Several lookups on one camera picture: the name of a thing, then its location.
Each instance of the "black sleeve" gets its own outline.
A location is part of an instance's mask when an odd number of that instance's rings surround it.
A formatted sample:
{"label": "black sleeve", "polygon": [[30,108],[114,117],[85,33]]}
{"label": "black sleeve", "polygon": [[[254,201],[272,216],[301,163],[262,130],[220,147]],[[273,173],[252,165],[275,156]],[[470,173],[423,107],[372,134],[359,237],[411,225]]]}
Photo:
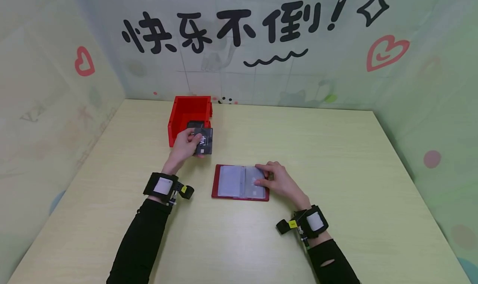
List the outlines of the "black sleeve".
{"label": "black sleeve", "polygon": [[144,200],[119,245],[107,284],[148,284],[171,208]]}
{"label": "black sleeve", "polygon": [[[355,272],[334,240],[328,240],[308,250],[310,261],[320,284],[360,284]],[[320,267],[322,263],[334,262]]]}

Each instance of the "card holder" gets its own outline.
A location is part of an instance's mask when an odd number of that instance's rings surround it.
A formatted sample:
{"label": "card holder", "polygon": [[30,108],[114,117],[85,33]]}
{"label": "card holder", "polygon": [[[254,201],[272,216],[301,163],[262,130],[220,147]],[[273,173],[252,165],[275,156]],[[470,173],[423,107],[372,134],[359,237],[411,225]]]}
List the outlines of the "card holder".
{"label": "card holder", "polygon": [[212,197],[268,201],[268,189],[255,186],[264,173],[256,167],[217,165]]}

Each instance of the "table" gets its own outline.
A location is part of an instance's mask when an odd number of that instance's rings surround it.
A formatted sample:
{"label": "table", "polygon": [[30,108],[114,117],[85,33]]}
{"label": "table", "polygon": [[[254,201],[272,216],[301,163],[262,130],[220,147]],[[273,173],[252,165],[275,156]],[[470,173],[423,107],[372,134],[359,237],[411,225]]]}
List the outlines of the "table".
{"label": "table", "polygon": [[[362,283],[469,283],[372,112],[213,107],[213,154],[178,173],[195,193],[174,207],[150,283],[315,283],[296,235],[275,229],[290,217],[283,199],[211,199],[216,164],[268,160],[321,207]],[[171,108],[123,102],[10,284],[106,281],[150,174],[168,156]]]}

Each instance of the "exclamation mark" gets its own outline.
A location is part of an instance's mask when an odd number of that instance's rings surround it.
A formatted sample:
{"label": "exclamation mark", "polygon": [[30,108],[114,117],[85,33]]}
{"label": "exclamation mark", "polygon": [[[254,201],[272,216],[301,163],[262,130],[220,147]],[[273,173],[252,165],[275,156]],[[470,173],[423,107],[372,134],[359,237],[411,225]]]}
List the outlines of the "exclamation mark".
{"label": "exclamation mark", "polygon": [[337,2],[337,5],[335,6],[335,9],[334,9],[334,13],[332,14],[332,19],[331,19],[332,23],[327,26],[327,30],[333,30],[335,28],[334,22],[336,22],[337,19],[339,19],[339,15],[342,12],[342,9],[344,8],[346,1],[347,0],[339,0]]}

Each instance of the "forearm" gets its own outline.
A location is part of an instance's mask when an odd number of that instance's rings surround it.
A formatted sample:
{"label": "forearm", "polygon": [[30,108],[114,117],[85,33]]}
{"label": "forearm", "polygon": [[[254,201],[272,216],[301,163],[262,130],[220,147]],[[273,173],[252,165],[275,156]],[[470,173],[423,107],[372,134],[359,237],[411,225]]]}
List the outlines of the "forearm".
{"label": "forearm", "polygon": [[171,206],[146,199],[119,246],[107,284],[147,284]]}
{"label": "forearm", "polygon": [[[296,199],[293,199],[293,203],[298,211],[312,207],[305,194],[299,194]],[[328,231],[324,231],[318,237],[307,241],[310,247],[308,250],[309,257],[320,284],[360,283],[349,262]]]}

